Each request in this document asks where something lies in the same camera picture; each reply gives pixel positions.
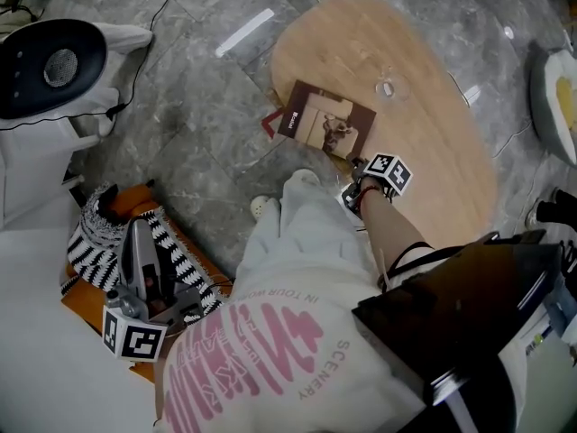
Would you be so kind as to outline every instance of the wrist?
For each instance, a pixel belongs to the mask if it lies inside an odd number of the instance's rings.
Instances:
[[[366,196],[368,193],[373,192],[373,191],[377,191],[380,195],[382,195],[382,194],[381,194],[382,189],[381,189],[381,187],[380,187],[379,185],[368,185],[368,186],[365,186],[363,189],[361,189],[361,193],[359,194],[359,196],[357,197],[357,199],[356,199],[356,201],[355,201],[356,210],[357,210],[358,216],[359,216],[361,219],[362,219],[362,216],[361,216],[361,203],[362,203],[362,201],[364,200],[365,196]]]
[[[365,177],[361,180],[361,190],[366,189],[370,186],[376,186],[382,190],[382,184],[379,180],[373,177]]]

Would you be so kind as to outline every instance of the glass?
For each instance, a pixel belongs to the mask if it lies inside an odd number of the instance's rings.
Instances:
[[[380,74],[375,91],[383,101],[407,101],[411,94],[411,87],[405,76],[389,66]]]

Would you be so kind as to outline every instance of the striped cloth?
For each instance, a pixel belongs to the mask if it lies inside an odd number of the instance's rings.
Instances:
[[[210,289],[214,284],[203,268],[200,261],[192,255],[177,235],[170,228],[164,217],[162,208],[145,212],[141,215],[151,227],[154,243],[169,251],[170,261],[176,271],[177,282],[194,286],[200,293],[202,308],[205,316],[223,305],[225,297],[218,290]],[[70,264],[78,273],[78,276],[88,281],[95,287],[104,291],[111,290],[118,282],[118,262],[116,258],[116,245],[104,248],[102,245],[91,242],[94,233],[87,233],[84,229],[86,224],[81,217],[80,222],[69,240],[68,256]],[[63,295],[70,289],[69,285],[63,289]],[[185,316],[185,322],[190,325],[199,321],[201,317],[190,313]]]

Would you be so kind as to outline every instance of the person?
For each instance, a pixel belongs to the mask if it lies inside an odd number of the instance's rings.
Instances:
[[[424,407],[360,335],[352,309],[417,270],[395,270],[433,252],[362,180],[368,245],[311,170],[285,183],[282,200],[258,197],[257,218],[230,300],[162,348],[155,431],[398,431]],[[433,265],[421,266],[421,269]],[[525,349],[500,355],[524,403]]]

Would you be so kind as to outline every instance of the oval wooden tabletop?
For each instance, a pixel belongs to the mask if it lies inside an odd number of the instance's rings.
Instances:
[[[282,33],[270,65],[284,104],[299,79],[377,112],[363,157],[397,154],[413,171],[395,207],[433,247],[486,233],[497,178],[480,132],[441,61],[396,10],[381,0],[324,1]],[[405,101],[376,93],[389,69],[410,87]]]

